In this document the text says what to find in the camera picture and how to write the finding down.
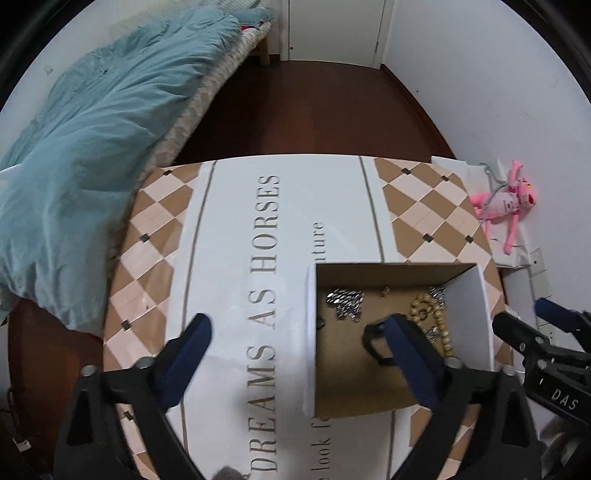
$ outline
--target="open cardboard box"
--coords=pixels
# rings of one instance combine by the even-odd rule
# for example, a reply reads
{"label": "open cardboard box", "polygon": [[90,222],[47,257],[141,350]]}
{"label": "open cardboard box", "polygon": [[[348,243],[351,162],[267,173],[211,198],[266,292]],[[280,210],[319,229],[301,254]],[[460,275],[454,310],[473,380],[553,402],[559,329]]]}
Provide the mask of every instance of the open cardboard box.
{"label": "open cardboard box", "polygon": [[[445,286],[446,323],[454,355],[471,368],[493,370],[490,308],[475,264],[316,264],[308,275],[307,379],[303,409],[336,419],[404,408],[416,403],[398,367],[382,367],[364,350],[368,323],[408,314],[430,286]],[[390,292],[382,297],[385,286]],[[361,321],[337,320],[326,305],[336,288],[363,291]],[[316,329],[320,315],[325,326]],[[385,341],[376,349],[390,356]]]}

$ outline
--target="white door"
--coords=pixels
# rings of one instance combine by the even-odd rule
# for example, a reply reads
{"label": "white door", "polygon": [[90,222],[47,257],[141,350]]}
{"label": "white door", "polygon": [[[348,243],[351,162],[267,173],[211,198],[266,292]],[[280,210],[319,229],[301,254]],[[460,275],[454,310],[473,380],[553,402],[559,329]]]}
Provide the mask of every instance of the white door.
{"label": "white door", "polygon": [[384,3],[385,0],[290,0],[290,60],[371,66]]}

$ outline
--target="beige and brown diamond pattern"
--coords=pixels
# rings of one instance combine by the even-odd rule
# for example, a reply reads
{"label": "beige and brown diamond pattern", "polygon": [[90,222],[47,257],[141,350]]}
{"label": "beige and brown diamond pattern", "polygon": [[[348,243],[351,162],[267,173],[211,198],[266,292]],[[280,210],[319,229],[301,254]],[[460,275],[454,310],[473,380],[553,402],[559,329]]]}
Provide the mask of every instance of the beige and brown diamond pattern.
{"label": "beige and brown diamond pattern", "polygon": [[[408,160],[376,158],[375,166],[398,251],[409,262],[476,263],[483,270],[491,315],[505,309],[501,279],[491,248],[461,179],[443,167]],[[512,364],[508,345],[495,342],[495,358]],[[411,416],[409,446],[414,446],[429,419],[430,410],[416,408]],[[478,417],[469,408],[440,479],[456,474]]]}
{"label": "beige and brown diamond pattern", "polygon": [[157,168],[135,198],[105,319],[105,371],[164,346],[174,257],[200,166]]}

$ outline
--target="cable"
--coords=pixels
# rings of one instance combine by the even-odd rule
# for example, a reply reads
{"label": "cable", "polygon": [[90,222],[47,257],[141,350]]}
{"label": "cable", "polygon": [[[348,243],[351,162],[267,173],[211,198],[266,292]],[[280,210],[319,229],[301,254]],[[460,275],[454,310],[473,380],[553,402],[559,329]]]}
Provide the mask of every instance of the cable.
{"label": "cable", "polygon": [[484,173],[486,173],[489,177],[491,177],[495,182],[498,183],[498,185],[488,196],[486,201],[482,204],[482,213],[484,213],[483,218],[480,219],[480,223],[482,224],[488,220],[488,206],[490,202],[492,202],[492,199],[495,197],[497,193],[499,193],[500,190],[502,190],[505,187],[508,187],[509,183],[507,183],[505,180],[499,180],[498,178],[496,178],[495,173],[492,171],[492,167],[488,163],[480,162],[478,165],[484,167]]}

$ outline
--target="jewelry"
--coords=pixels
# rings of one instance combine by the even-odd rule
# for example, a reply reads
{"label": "jewelry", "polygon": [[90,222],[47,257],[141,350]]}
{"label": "jewelry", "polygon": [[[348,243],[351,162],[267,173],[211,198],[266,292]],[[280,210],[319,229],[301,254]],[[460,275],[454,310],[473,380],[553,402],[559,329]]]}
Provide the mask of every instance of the jewelry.
{"label": "jewelry", "polygon": [[429,293],[441,308],[445,308],[445,287],[429,287]]}
{"label": "jewelry", "polygon": [[[431,343],[441,342],[444,356],[453,356],[452,341],[444,319],[443,293],[445,288],[431,287],[429,291],[431,294],[420,293],[411,302],[410,319],[419,326]],[[433,317],[435,325],[429,329],[422,327],[422,322],[425,322],[430,316]]]}
{"label": "jewelry", "polygon": [[362,302],[363,294],[360,290],[337,288],[326,296],[326,304],[336,309],[337,320],[344,320],[349,316],[355,323],[360,321]]}

